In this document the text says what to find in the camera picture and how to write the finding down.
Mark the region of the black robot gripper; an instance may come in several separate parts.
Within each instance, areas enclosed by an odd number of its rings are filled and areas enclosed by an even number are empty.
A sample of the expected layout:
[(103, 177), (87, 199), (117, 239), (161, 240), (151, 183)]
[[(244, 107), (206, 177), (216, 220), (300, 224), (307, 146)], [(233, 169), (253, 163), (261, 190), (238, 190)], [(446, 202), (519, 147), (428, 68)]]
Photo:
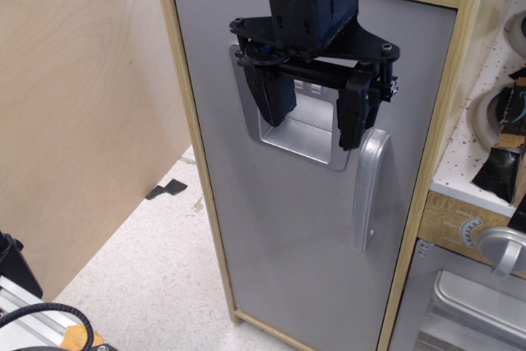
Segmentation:
[(399, 49), (364, 30), (358, 23), (358, 0), (269, 0), (270, 16), (235, 19), (238, 63), (264, 120), (278, 127), (297, 105), (294, 80), (280, 63), (318, 57), (370, 63), (374, 74), (354, 71), (338, 90), (339, 145), (354, 150), (374, 125), (381, 98), (397, 92), (392, 64)]

